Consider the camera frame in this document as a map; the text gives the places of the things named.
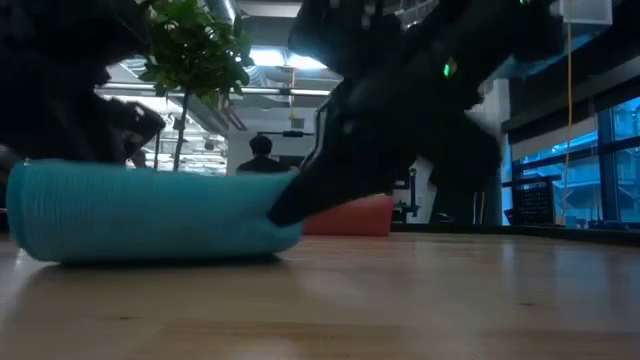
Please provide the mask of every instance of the wooden table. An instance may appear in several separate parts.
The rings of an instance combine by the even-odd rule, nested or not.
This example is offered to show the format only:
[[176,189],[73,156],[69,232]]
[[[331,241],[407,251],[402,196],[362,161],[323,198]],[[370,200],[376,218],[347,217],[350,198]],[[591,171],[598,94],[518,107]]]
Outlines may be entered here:
[[635,249],[397,234],[282,259],[62,269],[0,243],[0,359],[640,359]]

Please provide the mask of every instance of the window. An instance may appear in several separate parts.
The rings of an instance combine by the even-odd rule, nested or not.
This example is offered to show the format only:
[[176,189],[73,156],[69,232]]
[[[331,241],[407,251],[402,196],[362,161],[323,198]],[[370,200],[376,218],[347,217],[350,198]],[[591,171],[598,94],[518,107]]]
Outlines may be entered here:
[[598,131],[595,130],[585,135],[578,136],[573,140],[571,140],[570,149],[567,146],[567,142],[563,142],[555,146],[552,146],[548,149],[542,150],[538,153],[535,153],[533,155],[525,156],[524,158],[522,158],[522,163],[527,164],[530,162],[544,160],[544,159],[548,159],[558,155],[565,155],[567,153],[567,149],[569,149],[569,151],[571,152],[575,150],[582,150],[582,149],[589,149],[589,148],[595,149],[597,145],[598,145]]
[[640,147],[616,152],[620,221],[640,222]]
[[[553,182],[553,197],[556,216],[563,215],[565,194],[564,163],[524,170],[524,177],[560,175],[561,180]],[[598,220],[602,218],[600,163],[592,156],[569,163],[567,182],[567,216],[576,220]]]
[[613,107],[615,140],[640,136],[640,97]]

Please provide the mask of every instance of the blue cushion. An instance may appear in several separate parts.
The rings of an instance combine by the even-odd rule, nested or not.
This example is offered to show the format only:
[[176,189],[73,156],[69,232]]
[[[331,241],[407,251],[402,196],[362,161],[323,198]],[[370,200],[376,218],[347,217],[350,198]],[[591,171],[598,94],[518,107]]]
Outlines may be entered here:
[[295,172],[207,177],[39,161],[9,177],[9,226],[32,257],[54,262],[189,261],[268,255],[302,224],[266,214]]

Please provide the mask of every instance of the person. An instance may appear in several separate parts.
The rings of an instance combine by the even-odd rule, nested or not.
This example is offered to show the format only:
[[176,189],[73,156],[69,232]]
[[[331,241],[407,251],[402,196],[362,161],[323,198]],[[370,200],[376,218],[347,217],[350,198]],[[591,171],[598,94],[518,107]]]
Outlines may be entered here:
[[238,166],[236,173],[270,174],[289,171],[286,166],[269,157],[273,144],[268,137],[258,135],[249,141],[249,146],[253,152],[253,159]]

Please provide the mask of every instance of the red object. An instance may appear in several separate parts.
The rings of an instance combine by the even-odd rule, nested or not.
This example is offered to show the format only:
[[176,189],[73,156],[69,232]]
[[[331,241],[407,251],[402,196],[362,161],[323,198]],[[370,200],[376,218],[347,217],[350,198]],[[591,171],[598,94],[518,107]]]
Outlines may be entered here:
[[388,236],[393,197],[375,195],[358,199],[307,220],[305,235]]

